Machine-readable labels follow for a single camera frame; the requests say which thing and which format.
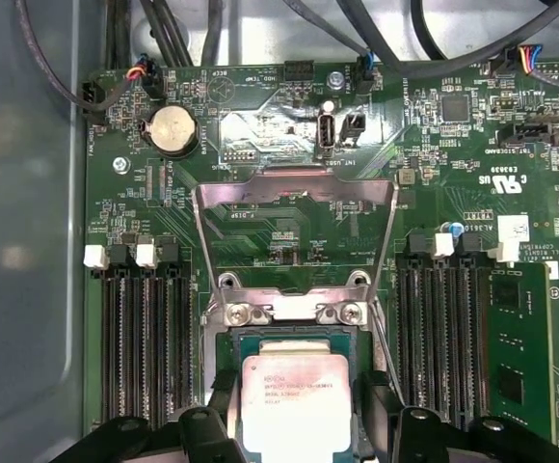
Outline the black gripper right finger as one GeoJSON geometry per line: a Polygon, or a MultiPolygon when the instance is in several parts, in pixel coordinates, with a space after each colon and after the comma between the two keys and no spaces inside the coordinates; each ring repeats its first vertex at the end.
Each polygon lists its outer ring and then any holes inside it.
{"type": "Polygon", "coordinates": [[[356,389],[363,462],[559,462],[559,447],[510,420],[480,417],[461,430],[432,410],[402,405],[383,371],[360,374],[356,389]]]}

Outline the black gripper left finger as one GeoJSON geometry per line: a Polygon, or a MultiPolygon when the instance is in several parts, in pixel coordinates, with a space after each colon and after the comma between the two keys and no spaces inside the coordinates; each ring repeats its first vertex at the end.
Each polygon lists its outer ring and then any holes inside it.
{"type": "Polygon", "coordinates": [[[185,409],[175,421],[153,430],[139,417],[117,417],[54,457],[55,462],[244,462],[228,435],[228,408],[237,372],[217,373],[207,405],[185,409]]]}

